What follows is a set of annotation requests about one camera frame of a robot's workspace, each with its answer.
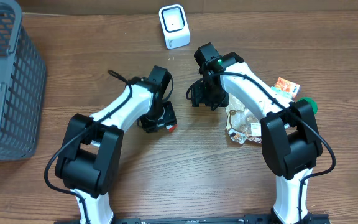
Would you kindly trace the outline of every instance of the gray plastic bin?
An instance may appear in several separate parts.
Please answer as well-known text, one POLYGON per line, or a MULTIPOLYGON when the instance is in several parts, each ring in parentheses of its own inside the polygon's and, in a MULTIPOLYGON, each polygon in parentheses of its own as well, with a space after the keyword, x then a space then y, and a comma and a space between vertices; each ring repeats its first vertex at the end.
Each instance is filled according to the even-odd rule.
POLYGON ((22 11, 0 0, 0 159, 35 152, 46 81, 45 63, 22 27, 22 11))

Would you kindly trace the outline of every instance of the basket handle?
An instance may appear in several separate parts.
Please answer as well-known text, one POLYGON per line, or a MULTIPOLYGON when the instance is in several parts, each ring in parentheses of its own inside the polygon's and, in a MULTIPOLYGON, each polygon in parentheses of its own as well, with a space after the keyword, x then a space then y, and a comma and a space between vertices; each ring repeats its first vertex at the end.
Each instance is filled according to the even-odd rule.
POLYGON ((22 25, 23 15, 20 5, 15 0, 0 0, 0 5, 5 4, 7 7, 13 10, 15 14, 15 21, 13 23, 11 38, 9 39, 9 45, 6 49, 6 53, 12 54, 16 51, 17 41, 19 40, 20 29, 22 25))

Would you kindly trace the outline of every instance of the white label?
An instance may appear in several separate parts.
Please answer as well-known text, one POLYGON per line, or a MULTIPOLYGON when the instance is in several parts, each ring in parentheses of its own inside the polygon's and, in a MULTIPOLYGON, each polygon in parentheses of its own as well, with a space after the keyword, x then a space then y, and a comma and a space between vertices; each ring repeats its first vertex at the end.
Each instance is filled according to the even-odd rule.
POLYGON ((260 132, 260 123, 251 123, 251 135, 252 136, 261 136, 260 132))

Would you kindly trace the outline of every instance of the wooden tabletop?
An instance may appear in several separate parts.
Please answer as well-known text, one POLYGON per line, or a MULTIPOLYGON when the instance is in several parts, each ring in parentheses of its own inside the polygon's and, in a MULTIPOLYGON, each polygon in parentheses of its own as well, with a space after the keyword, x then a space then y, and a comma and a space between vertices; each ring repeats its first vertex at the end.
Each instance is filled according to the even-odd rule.
MULTIPOLYGON (((313 178, 307 206, 332 223, 358 223, 358 12, 189 14, 191 43, 167 50, 157 15, 25 17, 24 26, 48 68, 37 152, 0 162, 0 223, 52 223, 79 218, 73 196, 44 183, 47 161, 61 146, 67 122, 118 97, 126 78, 146 77, 154 65, 175 80, 171 101, 178 127, 124 136, 119 177, 109 191, 118 218, 184 218, 268 213, 275 176, 260 145, 239 145, 226 134, 224 108, 192 108, 187 88, 200 76, 193 54, 212 42, 235 51, 268 85, 283 77, 316 100, 321 135, 337 166, 313 178)), ((324 149, 315 172, 329 167, 324 149)), ((50 172, 53 184, 62 181, 50 172)))

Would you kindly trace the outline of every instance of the green lid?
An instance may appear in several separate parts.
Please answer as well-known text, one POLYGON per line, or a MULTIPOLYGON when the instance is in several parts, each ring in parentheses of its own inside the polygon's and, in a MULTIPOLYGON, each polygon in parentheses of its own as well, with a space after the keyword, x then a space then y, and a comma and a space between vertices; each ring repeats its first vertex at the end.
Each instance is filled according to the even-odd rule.
POLYGON ((317 113, 317 111, 318 111, 318 106, 317 106, 317 103, 315 102, 314 99, 312 99, 312 98, 310 98, 310 97, 303 97, 303 98, 300 98, 299 100, 306 100, 308 103, 310 103, 311 107, 313 108, 314 114, 317 113))

